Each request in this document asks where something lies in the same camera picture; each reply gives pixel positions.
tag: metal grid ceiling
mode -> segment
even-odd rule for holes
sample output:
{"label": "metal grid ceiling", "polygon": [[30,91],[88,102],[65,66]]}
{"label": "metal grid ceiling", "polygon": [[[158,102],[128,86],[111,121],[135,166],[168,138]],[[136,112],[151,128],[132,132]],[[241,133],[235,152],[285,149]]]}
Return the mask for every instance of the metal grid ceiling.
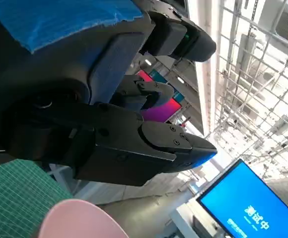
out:
{"label": "metal grid ceiling", "polygon": [[222,0],[219,17],[215,129],[207,137],[288,204],[288,0]]}

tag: blue screen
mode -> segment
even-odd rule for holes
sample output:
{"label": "blue screen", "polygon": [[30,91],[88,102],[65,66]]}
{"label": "blue screen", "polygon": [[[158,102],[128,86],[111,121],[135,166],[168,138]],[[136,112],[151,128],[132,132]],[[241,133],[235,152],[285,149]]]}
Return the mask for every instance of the blue screen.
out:
{"label": "blue screen", "polygon": [[243,162],[199,202],[235,238],[288,238],[288,207]]}

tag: pink object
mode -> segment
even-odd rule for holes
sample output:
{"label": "pink object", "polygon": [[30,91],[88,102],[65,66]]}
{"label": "pink object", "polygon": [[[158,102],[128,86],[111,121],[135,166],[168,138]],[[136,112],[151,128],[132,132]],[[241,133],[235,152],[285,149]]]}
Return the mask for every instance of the pink object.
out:
{"label": "pink object", "polygon": [[56,204],[46,215],[38,238],[128,238],[97,206],[78,199]]}

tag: floor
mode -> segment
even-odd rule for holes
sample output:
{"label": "floor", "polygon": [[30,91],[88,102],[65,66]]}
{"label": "floor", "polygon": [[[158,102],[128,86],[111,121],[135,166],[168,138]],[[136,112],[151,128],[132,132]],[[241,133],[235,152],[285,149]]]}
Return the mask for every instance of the floor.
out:
{"label": "floor", "polygon": [[130,238],[155,238],[169,221],[169,214],[192,198],[189,190],[160,197],[129,199],[101,206]]}

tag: screw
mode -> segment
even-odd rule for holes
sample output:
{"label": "screw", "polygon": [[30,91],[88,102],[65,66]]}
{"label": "screw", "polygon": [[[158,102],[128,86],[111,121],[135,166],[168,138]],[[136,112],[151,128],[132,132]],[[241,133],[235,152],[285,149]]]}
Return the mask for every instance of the screw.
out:
{"label": "screw", "polygon": [[180,143],[179,143],[178,140],[175,139],[175,140],[174,140],[174,144],[175,144],[175,145],[179,145]]}
{"label": "screw", "polygon": [[127,161],[127,159],[128,159],[128,156],[127,156],[127,155],[118,155],[118,156],[116,157],[116,160],[117,160],[118,162],[125,162],[125,161]]}
{"label": "screw", "polygon": [[139,87],[140,87],[140,88],[142,88],[142,89],[144,89],[144,88],[145,88],[145,86],[144,86],[144,84],[143,84],[143,83],[139,83]]}
{"label": "screw", "polygon": [[53,101],[51,101],[51,99],[47,98],[47,97],[41,97],[41,96],[38,96],[36,97],[36,100],[34,102],[34,106],[36,108],[39,108],[39,109],[45,109],[45,108],[48,108],[52,105]]}
{"label": "screw", "polygon": [[185,163],[184,166],[187,167],[187,166],[190,166],[192,164],[193,164],[192,162],[189,162],[189,163]]}

